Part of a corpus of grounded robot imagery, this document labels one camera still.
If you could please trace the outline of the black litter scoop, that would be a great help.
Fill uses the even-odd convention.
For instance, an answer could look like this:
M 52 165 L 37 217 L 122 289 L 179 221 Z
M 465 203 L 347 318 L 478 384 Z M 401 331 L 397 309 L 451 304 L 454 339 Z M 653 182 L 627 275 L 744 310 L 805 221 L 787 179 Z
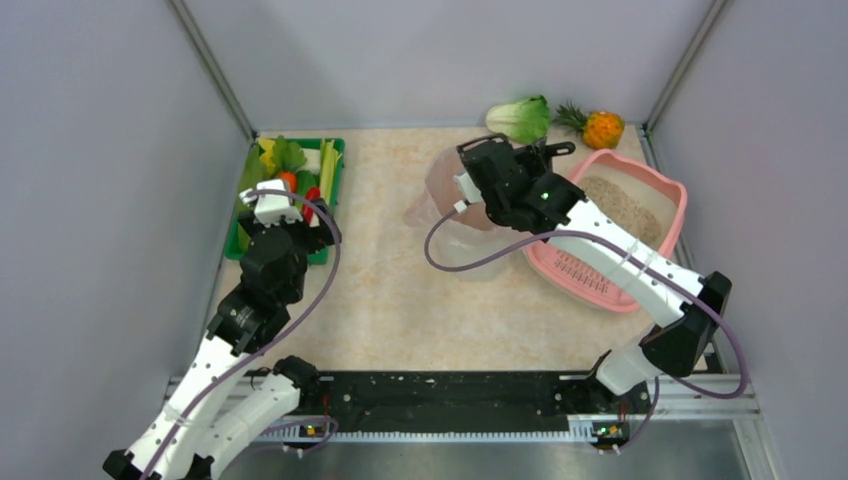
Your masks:
M 572 141 L 563 141 L 548 144 L 543 140 L 534 142 L 528 146 L 528 150 L 540 161 L 550 163 L 553 158 L 571 155 L 576 151 L 576 145 Z

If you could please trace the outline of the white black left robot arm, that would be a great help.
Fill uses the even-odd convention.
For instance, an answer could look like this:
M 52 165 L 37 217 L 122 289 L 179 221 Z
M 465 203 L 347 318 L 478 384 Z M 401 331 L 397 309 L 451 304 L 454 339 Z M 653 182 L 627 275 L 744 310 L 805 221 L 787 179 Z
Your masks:
M 238 381 L 321 304 L 335 280 L 333 267 L 319 293 L 293 318 L 304 296 L 309 255 L 339 247 L 342 234 L 322 198 L 304 208 L 280 197 L 241 214 L 251 246 L 240 261 L 239 283 L 219 303 L 192 363 L 147 430 L 110 452 L 102 469 L 112 479 L 217 479 L 266 428 L 294 411 L 316 368 L 293 356 L 258 391 L 220 412 Z

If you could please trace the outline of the white trash bin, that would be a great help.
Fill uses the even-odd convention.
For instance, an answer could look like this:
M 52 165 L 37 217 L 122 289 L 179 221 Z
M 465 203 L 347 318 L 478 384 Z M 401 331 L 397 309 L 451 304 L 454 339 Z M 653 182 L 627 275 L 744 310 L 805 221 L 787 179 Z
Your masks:
M 453 220 L 447 221 L 434 234 L 431 242 L 433 258 L 446 266 L 460 266 L 481 260 L 511 245 L 516 236 L 500 227 L 479 230 Z M 475 269 L 456 272 L 465 281 L 494 280 L 507 266 L 505 257 Z

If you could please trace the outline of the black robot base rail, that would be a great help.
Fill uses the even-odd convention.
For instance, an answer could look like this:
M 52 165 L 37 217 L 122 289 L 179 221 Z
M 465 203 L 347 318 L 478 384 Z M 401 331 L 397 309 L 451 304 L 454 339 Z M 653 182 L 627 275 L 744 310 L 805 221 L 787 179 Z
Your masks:
M 555 371 L 328 371 L 283 419 L 329 417 L 339 424 L 338 441 L 594 442 L 627 437 L 627 420 L 650 403 L 644 384 L 615 396 L 582 375 Z

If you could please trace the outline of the pink plastic bin liner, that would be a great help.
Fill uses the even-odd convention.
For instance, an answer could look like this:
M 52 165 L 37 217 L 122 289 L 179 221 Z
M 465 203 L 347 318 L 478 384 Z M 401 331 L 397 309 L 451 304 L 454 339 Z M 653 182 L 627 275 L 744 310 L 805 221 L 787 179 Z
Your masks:
M 421 194 L 404 212 L 404 223 L 426 234 L 464 199 L 454 180 L 463 171 L 454 147 L 440 152 L 427 171 Z M 522 237 L 521 233 L 494 224 L 486 215 L 485 205 L 478 203 L 448 220 L 434 235 L 433 243 L 444 256 L 460 252 L 486 256 Z

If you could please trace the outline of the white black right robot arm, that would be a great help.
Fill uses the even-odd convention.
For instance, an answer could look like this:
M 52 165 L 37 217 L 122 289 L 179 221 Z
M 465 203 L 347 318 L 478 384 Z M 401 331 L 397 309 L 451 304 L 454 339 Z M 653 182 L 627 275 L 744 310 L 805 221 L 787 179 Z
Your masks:
M 582 261 L 650 316 L 652 327 L 606 354 L 592 379 L 621 396 L 660 375 L 689 376 L 718 329 L 729 279 L 674 263 L 605 215 L 553 171 L 552 158 L 568 146 L 515 148 L 503 134 L 473 139 L 456 148 L 463 169 L 455 182 L 465 202 L 483 205 L 491 222 Z

